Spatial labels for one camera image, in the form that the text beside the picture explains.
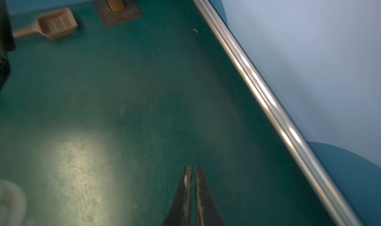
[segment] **plastic scoop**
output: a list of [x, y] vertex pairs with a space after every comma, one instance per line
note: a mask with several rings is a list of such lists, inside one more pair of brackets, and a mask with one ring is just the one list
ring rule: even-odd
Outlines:
[[13, 31], [18, 38], [32, 33], [41, 33], [50, 40], [66, 37], [78, 27], [69, 8], [57, 9], [36, 16], [31, 26]]

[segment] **scoop handle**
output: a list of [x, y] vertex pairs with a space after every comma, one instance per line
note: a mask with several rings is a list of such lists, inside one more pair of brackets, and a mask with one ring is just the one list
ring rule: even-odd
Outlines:
[[32, 26], [17, 29], [17, 30], [12, 32], [14, 38], [22, 37], [22, 36], [29, 35], [32, 33], [38, 33], [38, 31], [36, 29], [34, 29]]

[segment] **black object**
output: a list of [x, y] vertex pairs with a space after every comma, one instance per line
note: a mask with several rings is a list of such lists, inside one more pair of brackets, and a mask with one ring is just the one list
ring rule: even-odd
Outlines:
[[5, 0], [0, 0], [0, 90], [11, 73], [6, 52], [14, 50], [14, 39]]
[[124, 0], [125, 9], [120, 13], [110, 10], [106, 0], [94, 0], [93, 5], [106, 28], [144, 16], [134, 0]]
[[[200, 165], [196, 166], [196, 226], [225, 226], [213, 200], [207, 178]], [[191, 216], [190, 166], [184, 168], [172, 206], [162, 226], [189, 226]]]
[[186, 166], [163, 226], [189, 226], [191, 223], [191, 180], [190, 166]]
[[5, 57], [0, 57], [0, 90], [5, 84], [11, 74], [11, 67], [9, 67], [9, 62]]

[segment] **silver rail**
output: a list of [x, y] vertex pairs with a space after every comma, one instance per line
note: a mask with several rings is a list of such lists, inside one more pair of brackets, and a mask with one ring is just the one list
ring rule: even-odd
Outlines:
[[337, 225], [362, 223], [209, 0], [193, 0]]

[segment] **teal floor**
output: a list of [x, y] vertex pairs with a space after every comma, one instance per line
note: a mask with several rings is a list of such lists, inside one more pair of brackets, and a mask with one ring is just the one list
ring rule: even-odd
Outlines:
[[332, 225], [192, 0], [136, 2], [145, 16], [111, 29], [73, 5], [73, 35], [8, 55], [0, 178], [35, 225], [160, 225], [196, 164], [227, 225]]

